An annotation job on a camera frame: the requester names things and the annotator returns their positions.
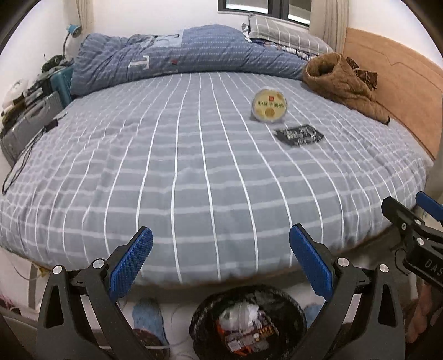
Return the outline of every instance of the round yellow container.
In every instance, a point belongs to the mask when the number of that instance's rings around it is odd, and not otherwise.
[[[286,99],[275,89],[260,90],[252,101],[253,116],[263,122],[279,121],[286,114],[287,109]]]

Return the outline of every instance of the blue desk lamp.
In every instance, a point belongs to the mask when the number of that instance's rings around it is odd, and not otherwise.
[[[66,27],[66,30],[68,31],[68,34],[66,35],[65,41],[63,43],[63,58],[66,58],[65,46],[66,46],[66,41],[68,41],[69,35],[71,35],[73,38],[80,36],[80,34],[82,33],[82,26],[71,24],[68,27]]]

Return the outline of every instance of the gray suitcase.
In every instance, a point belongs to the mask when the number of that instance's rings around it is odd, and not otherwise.
[[[53,92],[20,116],[0,141],[3,154],[11,166],[14,166],[33,137],[62,110],[58,92]]]

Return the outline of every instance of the window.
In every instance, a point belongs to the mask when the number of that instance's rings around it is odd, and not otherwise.
[[[267,14],[309,26],[311,0],[218,0],[218,10]]]

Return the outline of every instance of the black package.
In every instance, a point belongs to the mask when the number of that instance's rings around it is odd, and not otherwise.
[[[275,130],[274,135],[281,142],[284,142],[289,146],[309,145],[314,142],[319,142],[325,137],[311,125],[301,125],[295,128]]]
[[[262,333],[268,332],[264,342],[268,345],[246,356],[240,356],[233,352],[237,349],[230,350],[230,346],[226,346],[226,342],[232,340],[230,337],[237,339],[238,335],[228,334],[223,341],[218,326],[220,315],[242,302],[258,305],[261,320],[268,320],[261,330]],[[287,358],[295,350],[306,330],[303,310],[292,297],[271,286],[255,285],[209,296],[195,311],[189,334],[200,360],[280,360]]]

